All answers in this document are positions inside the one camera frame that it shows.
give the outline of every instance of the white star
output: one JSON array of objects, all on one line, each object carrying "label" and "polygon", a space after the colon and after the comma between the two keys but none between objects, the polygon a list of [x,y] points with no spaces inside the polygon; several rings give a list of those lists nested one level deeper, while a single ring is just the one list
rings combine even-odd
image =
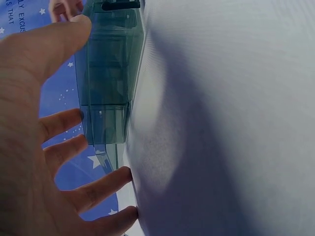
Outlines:
[{"label": "white star", "polygon": [[41,8],[40,11],[39,11],[39,13],[40,13],[41,15],[46,14],[45,9]]},{"label": "white star", "polygon": [[109,215],[113,215],[113,214],[116,214],[117,211],[116,210],[113,210],[113,209],[110,209],[110,213],[108,213]]},{"label": "white star", "polygon": [[93,169],[100,166],[100,162],[99,162],[97,156],[88,156],[88,158],[93,161]]}]

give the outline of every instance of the hand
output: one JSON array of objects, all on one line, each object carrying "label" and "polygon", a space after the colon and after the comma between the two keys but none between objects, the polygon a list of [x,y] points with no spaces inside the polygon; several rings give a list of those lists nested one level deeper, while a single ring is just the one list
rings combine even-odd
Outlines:
[{"label": "hand", "polygon": [[133,206],[91,222],[78,215],[130,182],[129,168],[60,191],[54,176],[87,141],[80,135],[41,148],[81,121],[78,109],[38,119],[41,86],[89,37],[87,17],[71,21],[0,41],[0,235],[120,236],[137,219]]},{"label": "hand", "polygon": [[49,13],[52,22],[60,22],[61,16],[66,21],[83,11],[82,0],[50,0]]}]

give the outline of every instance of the blue background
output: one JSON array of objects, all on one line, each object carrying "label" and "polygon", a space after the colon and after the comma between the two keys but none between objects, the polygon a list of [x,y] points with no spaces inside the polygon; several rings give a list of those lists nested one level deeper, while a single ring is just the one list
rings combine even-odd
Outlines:
[{"label": "blue background", "polygon": [[[28,31],[50,24],[48,4],[48,0],[2,0],[0,2],[0,39],[24,29]],[[79,100],[75,62],[72,56],[43,86],[39,115],[43,117],[76,107],[79,107]],[[54,137],[44,146],[63,142],[80,133],[83,133],[81,125]],[[56,183],[60,189],[70,190],[99,179],[105,174],[95,158],[93,147],[89,147],[61,168],[56,177]],[[117,197],[113,195],[94,209],[83,213],[82,218],[93,220],[117,210]]]}]

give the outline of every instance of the transparent plastic container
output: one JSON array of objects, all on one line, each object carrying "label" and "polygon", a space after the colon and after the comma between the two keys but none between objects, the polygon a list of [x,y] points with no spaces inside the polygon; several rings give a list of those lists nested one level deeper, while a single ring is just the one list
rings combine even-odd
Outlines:
[{"label": "transparent plastic container", "polygon": [[75,55],[84,134],[101,164],[115,170],[116,144],[126,141],[144,42],[140,1],[88,0],[83,14],[92,21],[90,38]]}]

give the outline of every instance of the white fabric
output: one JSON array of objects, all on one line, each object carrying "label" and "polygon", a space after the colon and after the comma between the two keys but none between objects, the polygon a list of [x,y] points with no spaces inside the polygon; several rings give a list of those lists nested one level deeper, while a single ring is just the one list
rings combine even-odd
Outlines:
[{"label": "white fabric", "polygon": [[314,15],[313,0],[146,0],[125,152],[146,236],[314,235]]}]

